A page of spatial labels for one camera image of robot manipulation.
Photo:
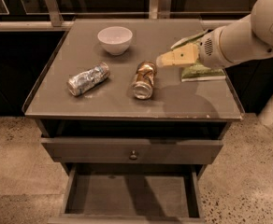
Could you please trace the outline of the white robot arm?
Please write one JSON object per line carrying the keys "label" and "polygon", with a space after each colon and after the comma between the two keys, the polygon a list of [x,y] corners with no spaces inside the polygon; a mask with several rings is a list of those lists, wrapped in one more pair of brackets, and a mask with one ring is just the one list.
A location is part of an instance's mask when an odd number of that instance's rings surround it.
{"label": "white robot arm", "polygon": [[211,32],[182,38],[157,57],[160,67],[201,63],[212,69],[273,57],[273,0],[257,0],[251,14]]}

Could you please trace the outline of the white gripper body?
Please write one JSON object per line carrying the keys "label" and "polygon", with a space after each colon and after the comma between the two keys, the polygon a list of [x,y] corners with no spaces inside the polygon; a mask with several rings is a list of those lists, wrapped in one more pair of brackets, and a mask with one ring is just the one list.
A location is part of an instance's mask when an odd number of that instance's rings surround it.
{"label": "white gripper body", "polygon": [[199,40],[199,62],[211,69],[227,68],[232,65],[220,46],[223,27],[203,35]]}

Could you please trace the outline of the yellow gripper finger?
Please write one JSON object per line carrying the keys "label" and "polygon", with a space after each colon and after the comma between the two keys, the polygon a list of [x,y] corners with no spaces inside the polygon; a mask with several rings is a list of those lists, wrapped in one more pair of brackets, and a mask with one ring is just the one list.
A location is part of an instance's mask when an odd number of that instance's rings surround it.
{"label": "yellow gripper finger", "polygon": [[158,67],[190,66],[197,61],[198,57],[198,46],[188,43],[158,56],[156,64]]}

